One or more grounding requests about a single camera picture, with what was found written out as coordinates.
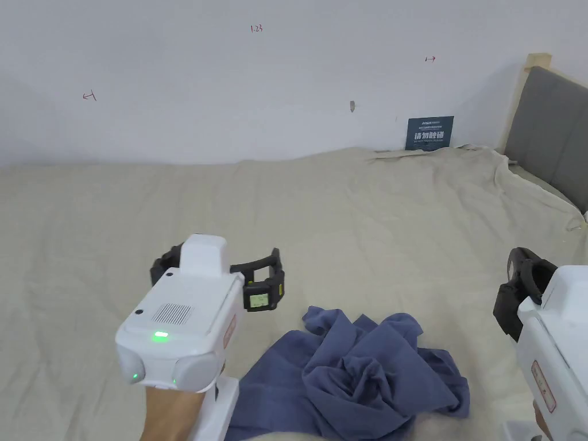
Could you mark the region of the person's right hand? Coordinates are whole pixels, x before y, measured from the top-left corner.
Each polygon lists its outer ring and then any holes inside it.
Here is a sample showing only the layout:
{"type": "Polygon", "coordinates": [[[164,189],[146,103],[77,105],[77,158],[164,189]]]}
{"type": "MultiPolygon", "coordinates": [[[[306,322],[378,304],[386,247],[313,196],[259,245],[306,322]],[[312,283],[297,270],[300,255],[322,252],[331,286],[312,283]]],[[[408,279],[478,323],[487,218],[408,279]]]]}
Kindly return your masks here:
{"type": "Polygon", "coordinates": [[[552,440],[552,435],[550,434],[548,426],[543,418],[543,415],[541,414],[538,403],[535,400],[533,401],[533,409],[537,426],[540,428],[542,433],[545,434],[548,440],[552,440]]]}

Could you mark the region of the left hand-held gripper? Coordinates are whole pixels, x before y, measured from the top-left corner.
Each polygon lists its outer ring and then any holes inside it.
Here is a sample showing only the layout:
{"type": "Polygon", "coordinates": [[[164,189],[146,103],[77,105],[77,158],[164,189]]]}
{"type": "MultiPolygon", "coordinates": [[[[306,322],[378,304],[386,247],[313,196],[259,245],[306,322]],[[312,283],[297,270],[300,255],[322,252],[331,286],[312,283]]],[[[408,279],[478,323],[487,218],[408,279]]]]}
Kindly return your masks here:
{"type": "Polygon", "coordinates": [[[244,308],[273,311],[285,293],[278,248],[231,267],[226,249],[224,238],[203,234],[172,246],[153,262],[152,288],[115,336],[127,383],[204,394],[192,440],[225,438],[239,395],[238,380],[223,371],[231,338],[244,308]],[[269,277],[256,281],[263,268],[269,277]]]}

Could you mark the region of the person's left hand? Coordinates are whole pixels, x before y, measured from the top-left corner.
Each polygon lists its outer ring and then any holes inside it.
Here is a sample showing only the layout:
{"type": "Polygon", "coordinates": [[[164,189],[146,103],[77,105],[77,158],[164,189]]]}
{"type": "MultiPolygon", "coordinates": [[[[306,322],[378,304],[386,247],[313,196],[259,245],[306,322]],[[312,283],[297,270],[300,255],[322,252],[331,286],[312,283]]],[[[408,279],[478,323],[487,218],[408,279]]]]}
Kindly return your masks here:
{"type": "Polygon", "coordinates": [[[141,440],[188,440],[205,398],[204,393],[145,389],[146,415],[141,440]]]}

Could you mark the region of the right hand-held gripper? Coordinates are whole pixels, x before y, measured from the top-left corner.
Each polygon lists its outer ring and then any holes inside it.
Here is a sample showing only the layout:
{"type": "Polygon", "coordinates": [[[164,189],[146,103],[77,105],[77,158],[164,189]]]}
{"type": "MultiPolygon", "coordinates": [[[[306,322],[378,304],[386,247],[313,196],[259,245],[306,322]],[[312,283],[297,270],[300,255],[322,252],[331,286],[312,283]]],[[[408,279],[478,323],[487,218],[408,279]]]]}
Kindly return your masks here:
{"type": "Polygon", "coordinates": [[[516,247],[506,270],[493,315],[518,340],[518,365],[548,432],[534,421],[511,420],[502,425],[502,439],[586,440],[587,266],[558,268],[516,247]]]}

